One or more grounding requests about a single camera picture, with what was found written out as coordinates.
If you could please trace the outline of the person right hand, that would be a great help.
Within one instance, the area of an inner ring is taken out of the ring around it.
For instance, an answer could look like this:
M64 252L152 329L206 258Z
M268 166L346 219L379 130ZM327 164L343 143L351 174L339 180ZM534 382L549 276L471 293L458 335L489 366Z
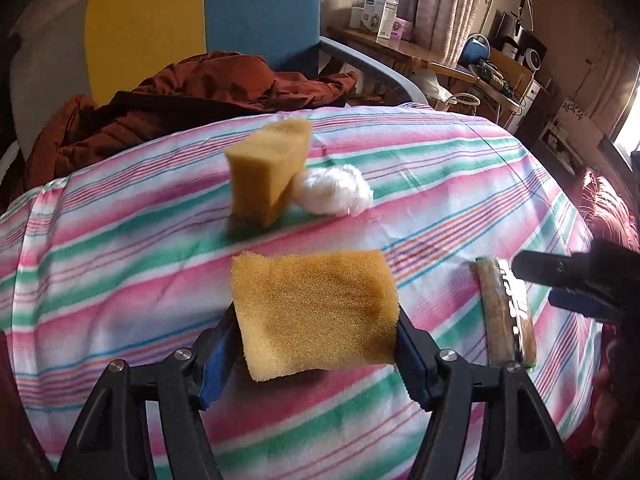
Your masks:
M593 378L593 392L597 395L593 409L594 427L592 444L604 450L616 433L618 426L618 388L608 364L603 364Z

